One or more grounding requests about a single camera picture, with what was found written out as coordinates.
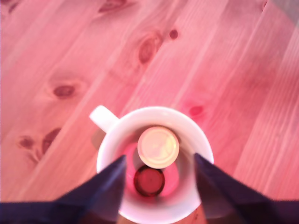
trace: wood grain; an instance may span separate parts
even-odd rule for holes
[[[180,110],[216,165],[298,199],[298,12],[293,0],[2,1],[1,199],[52,200],[95,175],[98,105]],[[177,223],[206,223],[202,208]]]

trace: wood knot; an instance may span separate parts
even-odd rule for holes
[[[172,31],[169,32],[169,36],[171,39],[177,39],[178,37],[178,31],[176,29],[173,29]]]
[[[34,140],[30,136],[21,136],[18,141],[18,146],[25,149],[32,149],[34,145]]]
[[[113,11],[121,8],[126,3],[126,0],[107,0],[99,9],[99,13]]]
[[[61,130],[61,128],[56,128],[44,137],[43,143],[42,143],[43,154],[46,153],[46,151],[48,150],[48,148],[50,147],[50,145],[52,144],[53,140],[56,138],[56,136],[58,135],[60,130]]]
[[[189,113],[191,116],[196,116],[196,115],[201,114],[203,112],[203,110],[204,110],[203,106],[195,106],[189,110]]]
[[[162,43],[162,38],[160,36],[151,37],[145,40],[139,48],[139,61],[142,64],[148,63],[152,60]]]
[[[59,99],[67,99],[75,92],[75,87],[72,85],[61,85],[54,89],[53,93]]]

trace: bottle cap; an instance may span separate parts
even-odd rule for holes
[[[171,130],[165,127],[151,127],[141,134],[137,151],[147,166],[162,169],[177,159],[179,143]]]

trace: wood plank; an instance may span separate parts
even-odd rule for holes
[[[299,199],[298,62],[296,29],[234,173],[273,198]]]
[[[1,65],[36,40],[36,36],[64,0],[1,2]]]
[[[195,70],[215,36],[226,3],[200,1],[194,3],[196,11],[190,9],[178,19],[174,25],[178,38],[162,46],[121,115],[144,106],[171,105],[182,83],[196,75]],[[194,40],[194,44],[188,44],[190,40]]]
[[[97,78],[93,85],[61,129],[47,154],[38,163],[29,180],[26,180],[20,196],[17,196],[17,191],[14,190],[15,194],[11,191],[6,197],[7,200],[16,198],[50,200],[86,181],[86,176],[83,179],[81,175],[86,167],[95,167],[91,159],[97,153],[90,142],[91,135],[97,128],[89,120],[89,113],[99,104],[108,105],[112,111],[119,113],[160,48],[163,34],[170,30],[169,26],[172,25],[170,21],[174,22],[185,1],[147,3],[149,2],[140,2],[141,19],[136,19],[137,23],[132,27],[127,41],[121,43],[107,67],[101,73],[95,71]],[[37,195],[36,189],[46,191]]]
[[[1,99],[1,113],[5,117],[1,123],[2,138],[15,123],[19,111],[31,102],[49,70],[62,59],[103,3],[103,0],[64,1],[36,41],[29,45],[24,43],[24,48],[18,46],[22,51],[16,52],[12,60],[2,66],[1,91],[9,96]]]
[[[25,105],[22,114],[15,118],[15,125],[2,139],[2,156],[5,158],[2,179],[6,183],[3,195],[7,195],[6,190],[12,189],[16,180],[20,183],[25,180],[42,159],[58,132],[52,135],[47,147],[43,146],[45,136],[61,129],[99,76],[115,46],[127,38],[140,13],[146,15],[143,11],[144,7],[140,9],[138,4],[134,4],[114,13],[99,14],[49,71],[48,78],[41,81],[35,97]],[[113,36],[102,35],[105,32]],[[18,167],[15,168],[11,161],[17,161]]]
[[[221,89],[219,83],[214,90],[216,94],[210,97],[209,94],[200,94],[204,85],[201,80],[194,80],[195,84],[200,83],[193,93],[198,98],[193,99],[193,105],[189,104],[188,115],[203,127],[213,149],[215,164],[229,174],[233,174],[237,166],[294,29],[295,25],[284,12],[268,2],[225,87]],[[195,106],[201,106],[201,110],[192,115],[191,109]]]

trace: dark red bottle cap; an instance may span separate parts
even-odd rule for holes
[[[142,196],[157,196],[162,192],[165,185],[164,174],[160,169],[154,169],[145,165],[135,173],[134,185]]]

